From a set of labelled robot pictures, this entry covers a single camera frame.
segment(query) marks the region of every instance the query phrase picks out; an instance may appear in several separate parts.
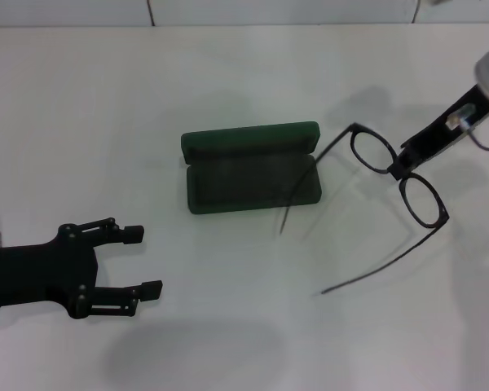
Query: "white table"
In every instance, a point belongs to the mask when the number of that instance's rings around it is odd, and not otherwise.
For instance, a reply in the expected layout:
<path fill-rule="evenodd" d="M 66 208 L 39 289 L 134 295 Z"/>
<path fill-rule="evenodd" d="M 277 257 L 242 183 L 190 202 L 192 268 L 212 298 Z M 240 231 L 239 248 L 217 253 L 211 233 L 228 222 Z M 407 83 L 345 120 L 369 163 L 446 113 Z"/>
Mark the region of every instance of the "white table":
<path fill-rule="evenodd" d="M 342 142 L 324 197 L 193 216 L 180 135 L 318 121 L 397 147 L 473 83 L 489 25 L 0 29 L 0 228 L 142 224 L 97 250 L 98 285 L 162 279 L 135 318 L 54 303 L 0 311 L 0 390 L 489 391 L 489 153 L 468 139 L 420 167 L 450 222 L 385 272 L 324 297 L 426 230 Z M 489 131 L 489 122 L 485 124 Z"/>

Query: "eyeglasses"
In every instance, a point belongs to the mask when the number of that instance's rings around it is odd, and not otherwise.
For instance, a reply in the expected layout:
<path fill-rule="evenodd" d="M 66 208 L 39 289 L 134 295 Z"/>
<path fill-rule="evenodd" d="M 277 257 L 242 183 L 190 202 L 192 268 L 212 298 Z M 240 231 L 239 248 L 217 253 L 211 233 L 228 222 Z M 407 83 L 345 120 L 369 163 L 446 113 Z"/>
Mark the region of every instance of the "eyeglasses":
<path fill-rule="evenodd" d="M 373 130 L 368 129 L 365 126 L 359 125 L 359 124 L 352 124 L 350 125 L 346 130 L 343 130 L 315 159 L 315 164 L 312 165 L 302 176 L 301 178 L 297 181 L 295 186 L 293 187 L 290 197 L 289 197 L 289 202 L 287 203 L 286 211 L 284 212 L 284 218 L 283 222 L 281 224 L 280 228 L 280 233 L 282 234 L 284 225 L 286 224 L 286 220 L 288 218 L 288 213 L 290 210 L 290 203 L 297 193 L 299 187 L 304 183 L 304 180 L 306 179 L 307 175 L 315 169 L 316 165 L 324 158 L 324 156 L 339 142 L 341 139 L 343 139 L 348 133 L 351 133 L 351 139 L 350 139 L 350 146 L 351 146 L 351 151 L 355 155 L 355 157 L 366 167 L 368 167 L 371 171 L 374 171 L 378 174 L 388 174 L 389 170 L 388 168 L 379 168 L 378 164 L 372 163 L 372 161 L 368 162 L 368 159 L 364 159 L 358 152 L 359 148 L 359 136 L 362 135 L 367 135 L 371 136 L 370 143 L 381 143 L 382 146 L 389 152 L 390 154 L 390 159 L 395 162 L 397 160 L 397 153 L 394 151 L 392 146 L 387 142 L 385 138 L 380 136 L 378 133 L 374 132 Z M 436 201 L 437 207 L 438 207 L 438 216 L 434 217 L 433 220 L 431 217 L 426 215 L 424 211 L 421 211 L 417 208 L 412 207 L 412 203 L 409 200 L 408 197 L 408 188 L 409 184 L 412 182 L 419 183 L 425 187 L 425 189 L 434 197 L 434 200 Z M 394 258 L 393 260 L 387 262 L 385 265 L 378 267 L 377 269 L 370 271 L 369 273 L 366 273 L 364 275 L 360 275 L 359 277 L 356 277 L 354 279 L 349 279 L 345 281 L 344 283 L 339 283 L 338 285 L 334 285 L 330 288 L 324 289 L 321 294 L 325 295 L 326 293 L 330 293 L 331 291 L 335 291 L 339 288 L 343 288 L 346 285 L 350 285 L 352 283 L 356 283 L 360 281 L 361 279 L 366 279 L 367 277 L 374 275 L 376 273 L 379 273 L 386 269 L 387 267 L 393 265 L 396 261 L 400 260 L 401 258 L 405 257 L 408 255 L 412 250 L 415 248 L 419 247 L 422 245 L 427 239 L 429 239 L 431 236 L 433 236 L 440 228 L 442 228 L 447 220 L 449 220 L 449 214 L 447 213 L 446 207 L 442 200 L 440 199 L 440 195 L 437 193 L 437 191 L 434 189 L 433 185 L 426 181 L 423 177 L 420 175 L 417 175 L 415 173 L 409 173 L 406 176 L 404 176 L 399 183 L 399 190 L 400 194 L 402 196 L 402 199 L 407 207 L 407 210 L 409 213 L 413 216 L 413 218 L 418 222 L 421 226 L 424 228 L 431 229 L 432 231 L 426 235 L 423 239 L 421 239 L 418 243 L 415 245 L 411 246 L 408 250 Z"/>

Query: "white tabletop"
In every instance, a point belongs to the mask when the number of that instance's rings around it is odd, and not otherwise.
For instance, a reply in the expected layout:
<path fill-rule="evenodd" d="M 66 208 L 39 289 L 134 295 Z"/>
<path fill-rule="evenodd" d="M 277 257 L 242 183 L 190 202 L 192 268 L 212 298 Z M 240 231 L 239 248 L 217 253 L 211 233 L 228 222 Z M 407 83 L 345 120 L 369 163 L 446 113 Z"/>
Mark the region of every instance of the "white tabletop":
<path fill-rule="evenodd" d="M 97 250 L 98 285 L 162 279 L 137 316 L 0 311 L 0 390 L 489 391 L 489 153 L 468 139 L 421 166 L 452 219 L 427 230 L 342 142 L 319 204 L 191 215 L 180 135 L 318 121 L 397 147 L 473 84 L 489 25 L 0 29 L 0 229 L 43 243 L 66 222 L 142 224 Z M 489 122 L 485 124 L 489 132 Z"/>

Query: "black eyeglasses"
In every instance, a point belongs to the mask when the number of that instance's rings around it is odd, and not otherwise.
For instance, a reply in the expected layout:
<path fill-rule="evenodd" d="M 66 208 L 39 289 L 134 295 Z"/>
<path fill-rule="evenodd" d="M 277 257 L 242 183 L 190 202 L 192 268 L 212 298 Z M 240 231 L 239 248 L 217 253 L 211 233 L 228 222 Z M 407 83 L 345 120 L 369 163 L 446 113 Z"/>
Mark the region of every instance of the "black eyeglasses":
<path fill-rule="evenodd" d="M 287 207 L 286 207 L 286 211 L 284 213 L 284 218 L 283 218 L 283 222 L 281 224 L 281 228 L 280 228 L 280 233 L 282 234 L 283 232 L 283 229 L 284 229 L 284 225 L 286 223 L 286 220 L 288 218 L 288 213 L 289 213 L 289 210 L 290 210 L 290 203 L 291 203 L 291 200 L 293 199 L 293 197 L 295 196 L 295 194 L 297 193 L 299 187 L 302 185 L 302 183 L 304 182 L 304 180 L 306 179 L 307 175 L 315 169 L 316 165 L 323 159 L 323 157 L 339 142 L 341 141 L 341 139 L 343 139 L 348 133 L 351 133 L 351 139 L 350 139 L 350 146 L 351 146 L 351 151 L 353 152 L 353 154 L 355 155 L 355 157 L 363 164 L 365 165 L 366 167 L 368 167 L 371 171 L 375 171 L 376 173 L 379 173 L 379 174 L 388 174 L 389 173 L 389 170 L 388 168 L 378 168 L 376 164 L 370 164 L 367 162 L 367 160 L 365 160 L 362 156 L 360 156 L 358 150 L 357 150 L 357 144 L 355 143 L 358 139 L 358 136 L 360 134 L 366 134 L 368 136 L 372 136 L 372 139 L 373 141 L 377 141 L 379 143 L 381 143 L 385 149 L 387 149 L 387 151 L 389 152 L 390 154 L 390 158 L 393 162 L 395 162 L 397 160 L 397 153 L 394 151 L 394 149 L 392 148 L 392 146 L 387 142 L 387 140 L 385 138 L 383 138 L 382 136 L 380 136 L 378 133 L 374 132 L 373 130 L 370 130 L 368 128 L 366 128 L 365 126 L 362 126 L 362 125 L 359 125 L 359 124 L 352 124 L 350 126 L 348 126 L 348 128 L 344 131 L 342 131 L 320 154 L 319 156 L 317 156 L 317 158 L 315 159 L 315 164 L 312 165 L 312 167 L 310 167 L 308 169 L 308 171 L 306 171 L 302 176 L 301 178 L 297 181 L 297 183 L 295 184 L 295 186 L 293 187 L 293 190 L 290 194 L 290 197 L 289 197 L 289 202 L 287 203 Z M 425 188 L 431 193 L 431 195 L 434 197 L 434 200 L 436 201 L 436 204 L 437 204 L 437 207 L 438 207 L 438 216 L 435 217 L 433 220 L 431 220 L 430 217 L 428 216 L 425 216 L 425 214 L 423 213 L 423 211 L 420 211 L 418 209 L 413 209 L 410 201 L 409 201 L 409 198 L 408 198 L 408 193 L 407 193 L 407 189 L 408 189 L 408 184 L 411 183 L 411 182 L 415 182 L 417 181 L 418 183 L 420 183 L 421 185 L 425 186 Z M 374 275 L 380 271 L 383 271 L 385 268 L 393 265 L 396 261 L 398 261 L 399 259 L 401 259 L 402 257 L 405 257 L 406 255 L 408 255 L 412 250 L 414 250 L 415 248 L 419 247 L 421 244 L 423 244 L 427 239 L 429 239 L 432 235 L 434 235 L 436 232 L 438 232 L 438 230 L 440 228 L 442 228 L 442 226 L 445 225 L 445 223 L 447 222 L 447 220 L 449 220 L 449 214 L 447 213 L 447 210 L 446 210 L 446 207 L 445 205 L 443 204 L 442 200 L 440 199 L 440 195 L 438 195 L 437 191 L 434 189 L 433 185 L 431 185 L 431 183 L 427 182 L 423 177 L 421 177 L 420 175 L 417 175 L 415 173 L 409 173 L 407 174 L 405 177 L 403 177 L 400 181 L 400 184 L 399 184 L 399 190 L 400 190 L 400 194 L 402 195 L 402 199 L 407 207 L 407 210 L 409 211 L 409 213 L 413 216 L 413 218 L 416 220 L 416 222 L 418 222 L 421 226 L 423 226 L 424 228 L 428 228 L 428 229 L 431 229 L 432 231 L 426 235 L 423 239 L 421 239 L 418 243 L 416 243 L 415 245 L 413 245 L 412 247 L 410 247 L 408 250 L 406 250 L 405 252 L 403 252 L 402 254 L 400 254 L 398 257 L 396 257 L 395 259 L 387 262 L 385 265 L 383 266 L 380 266 L 378 267 L 377 269 L 373 270 L 373 271 L 370 271 L 369 273 L 366 273 L 365 275 L 360 275 L 359 277 L 356 277 L 354 279 L 350 279 L 348 281 L 345 281 L 344 283 L 339 283 L 338 285 L 334 285 L 330 288 L 327 288 L 327 289 L 324 289 L 321 294 L 322 295 L 325 295 L 326 293 L 330 293 L 331 291 L 335 291 L 339 288 L 342 288 L 342 287 L 345 287 L 346 285 L 350 285 L 352 283 L 356 283 L 358 281 L 360 281 L 361 279 L 366 279 L 367 277 L 371 276 L 371 275 Z"/>

